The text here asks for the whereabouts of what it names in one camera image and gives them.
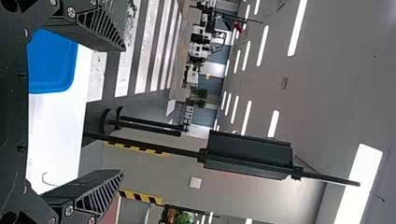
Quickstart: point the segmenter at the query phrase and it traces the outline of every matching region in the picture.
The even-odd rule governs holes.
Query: screw
[[[55,217],[52,217],[52,218],[49,220],[49,224],[55,224],[55,222],[56,222],[56,218],[55,218]]]
[[[95,224],[95,218],[91,217],[90,220],[88,221],[88,224]]]
[[[17,150],[20,153],[24,153],[26,151],[26,144],[19,144],[17,145]]]
[[[70,217],[73,214],[73,212],[74,212],[73,206],[72,205],[67,206],[65,211],[66,216]]]
[[[76,17],[76,11],[72,7],[67,8],[67,13],[70,18],[75,18]]]

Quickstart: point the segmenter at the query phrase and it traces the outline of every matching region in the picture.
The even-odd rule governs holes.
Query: fluorescent ceiling light
[[[218,126],[218,120],[215,119],[215,125],[213,125],[213,130],[216,130],[216,126]]]
[[[236,60],[235,60],[235,66],[233,67],[233,73],[236,74],[238,71],[238,64],[239,64],[239,58],[241,57],[241,50],[239,49],[238,52],[236,53]]]
[[[225,66],[225,74],[224,74],[225,77],[227,77],[229,67],[230,67],[230,60],[227,61],[227,65]]]
[[[235,41],[235,35],[236,35],[236,28],[233,28],[233,38],[231,39],[231,46],[233,46],[233,42]]]
[[[291,35],[288,56],[291,57],[295,54],[297,48],[298,38],[300,36],[301,26],[304,20],[304,14],[306,9],[306,3],[308,0],[300,0],[300,5],[298,6],[296,22],[294,23],[293,33]]]
[[[225,116],[228,115],[228,109],[230,108],[230,102],[232,97],[233,96],[231,94],[228,94],[227,106],[225,107]]]
[[[210,213],[210,217],[209,217],[209,224],[212,224],[212,219],[213,219],[213,212]]]
[[[250,117],[251,101],[247,102],[247,112],[245,113],[244,123],[242,125],[241,135],[245,135],[248,126],[248,117]]]
[[[235,120],[235,114],[236,114],[236,109],[238,108],[238,103],[239,103],[239,96],[236,96],[235,103],[233,104],[233,115],[231,116],[231,124],[233,124],[233,121]]]
[[[276,125],[279,120],[279,111],[274,110],[273,117],[271,119],[270,130],[268,131],[268,137],[275,137]]]
[[[259,57],[257,58],[257,66],[262,65],[262,57],[264,55],[265,44],[267,43],[268,30],[269,26],[266,25],[264,28],[264,32],[262,33],[262,44],[260,45]]]
[[[246,12],[246,14],[245,14],[245,19],[247,20],[248,19],[248,15],[250,14],[250,4],[249,5],[247,5],[247,12]],[[244,23],[244,26],[243,26],[243,29],[244,30],[246,30],[246,28],[247,28],[247,23],[248,23],[248,21],[246,21],[245,23]]]
[[[372,190],[382,159],[382,151],[360,144],[349,179],[361,182],[361,186],[346,187],[334,224],[359,224]]]
[[[223,102],[221,103],[221,110],[224,109],[225,98],[227,98],[227,91],[223,93]]]
[[[259,8],[260,8],[260,0],[256,0],[256,7],[254,8],[254,15],[257,15],[257,13],[259,13]]]
[[[242,64],[242,71],[245,71],[247,69],[249,53],[250,53],[250,40],[247,42],[247,50],[245,51],[245,59],[244,59],[244,63]]]
[[[246,19],[246,20],[248,19],[249,13],[250,13],[250,4],[247,5],[247,12],[246,12],[246,14],[245,14],[245,19]]]

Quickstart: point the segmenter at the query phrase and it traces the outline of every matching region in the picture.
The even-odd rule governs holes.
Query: potted plant
[[[191,217],[187,213],[178,213],[174,224],[191,224]]]
[[[197,88],[191,88],[191,91],[193,94],[195,94],[198,98],[201,99],[206,99],[208,95],[208,91],[206,89],[197,89]]]

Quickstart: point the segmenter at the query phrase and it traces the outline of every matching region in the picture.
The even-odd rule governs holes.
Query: ceiling light strip
[[[233,67],[233,73],[236,74],[238,71],[238,64],[239,64],[239,58],[241,57],[241,50],[239,49],[238,52],[236,53],[236,60],[235,60],[235,66]]]
[[[239,96],[235,97],[235,102],[233,103],[233,114],[231,116],[231,124],[235,121],[235,114],[236,114],[236,109],[238,108],[238,103],[239,103]]]
[[[264,56],[265,44],[267,43],[268,30],[269,26],[266,25],[264,27],[264,32],[262,33],[262,44],[260,45],[259,57],[257,58],[257,66],[262,65],[262,57]]]
[[[245,135],[245,133],[246,133],[247,126],[248,126],[248,118],[250,117],[251,105],[252,105],[251,101],[247,102],[247,111],[245,113],[245,118],[244,118],[244,123],[242,125],[241,135]]]
[[[230,108],[231,98],[233,98],[232,94],[228,94],[227,106],[225,107],[225,116],[228,115],[228,109]]]
[[[296,21],[294,23],[293,33],[291,35],[288,56],[291,57],[295,54],[298,39],[301,32],[301,26],[303,25],[304,14],[306,9],[306,4],[308,0],[300,0],[300,5],[298,6]]]
[[[249,53],[250,53],[250,40],[247,42],[247,50],[245,51],[245,59],[244,59],[244,63],[242,64],[242,71],[245,71],[247,69]]]

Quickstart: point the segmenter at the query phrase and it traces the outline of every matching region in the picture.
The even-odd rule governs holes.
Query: white floor
[[[86,62],[91,58],[92,50],[79,45],[75,79],[70,89],[29,95],[26,178],[38,194],[78,177],[91,70]]]

